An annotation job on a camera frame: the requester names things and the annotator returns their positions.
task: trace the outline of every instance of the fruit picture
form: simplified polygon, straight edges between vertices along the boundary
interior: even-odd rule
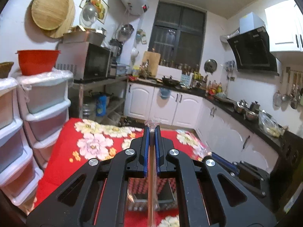
[[[80,8],[83,8],[86,3],[90,2],[93,4],[98,11],[98,20],[104,24],[106,15],[108,13],[109,7],[104,0],[82,0]]]

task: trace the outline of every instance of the window frame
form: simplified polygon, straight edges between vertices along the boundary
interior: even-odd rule
[[[172,25],[172,24],[166,23],[166,22],[157,22],[156,21],[156,17],[158,15],[160,4],[174,5],[174,6],[179,6],[181,8],[180,17],[179,17],[179,25],[178,26],[175,26],[175,25]],[[181,27],[184,9],[189,9],[189,10],[193,10],[193,11],[204,14],[204,20],[202,22],[203,23],[202,32],[200,32],[198,30],[194,30],[194,29]],[[150,37],[150,40],[149,40],[148,51],[152,52],[152,46],[155,42],[155,37],[156,37],[155,30],[154,30],[155,27],[161,27],[161,28],[172,29],[172,30],[177,31],[176,40],[175,40],[175,44],[174,44],[174,52],[173,52],[173,55],[172,55],[172,60],[174,62],[176,62],[176,56],[177,56],[177,50],[178,50],[178,45],[179,45],[179,41],[180,41],[181,32],[186,32],[186,33],[189,33],[189,34],[192,34],[192,35],[201,36],[202,37],[202,47],[201,47],[201,55],[200,55],[200,60],[199,60],[199,68],[200,68],[201,67],[202,55],[203,55],[203,49],[204,49],[206,20],[207,20],[207,11],[205,11],[205,10],[198,10],[198,9],[193,9],[192,7],[182,6],[182,5],[175,4],[175,3],[168,3],[168,2],[159,1],[157,11],[156,11],[156,15],[155,15],[153,28],[152,28],[152,31],[151,31],[152,32],[151,37]]]

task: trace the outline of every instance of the round metal bolt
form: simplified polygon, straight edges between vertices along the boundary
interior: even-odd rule
[[[129,149],[125,150],[125,153],[127,155],[133,155],[134,154],[134,150],[132,148],[129,148]]]
[[[170,153],[171,155],[176,156],[176,155],[178,155],[178,154],[179,154],[179,151],[178,151],[178,150],[176,150],[176,149],[171,149],[171,150],[169,150],[169,153]]]
[[[216,162],[213,159],[208,159],[207,161],[205,161],[205,164],[207,166],[214,166]]]
[[[95,165],[98,164],[98,160],[97,159],[91,159],[88,163],[89,163],[90,166],[95,166]]]

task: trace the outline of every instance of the wooden cutting board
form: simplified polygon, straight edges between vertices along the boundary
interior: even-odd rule
[[[159,62],[161,59],[161,54],[145,51],[143,55],[142,62],[145,62],[148,59],[148,71],[151,73],[152,76],[157,75],[157,70],[159,66]]]
[[[69,0],[34,0],[31,16],[43,30],[54,30],[66,19],[69,11]]]
[[[69,29],[72,27],[75,19],[75,3],[74,0],[69,0],[69,12],[63,24],[60,25],[57,29],[47,31],[43,30],[43,33],[51,38],[60,38],[63,37],[64,33],[68,33]]]

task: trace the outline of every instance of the wicker basket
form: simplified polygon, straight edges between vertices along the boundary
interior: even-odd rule
[[[13,64],[14,64],[14,62],[12,62],[12,61],[0,63],[0,78],[8,77]]]

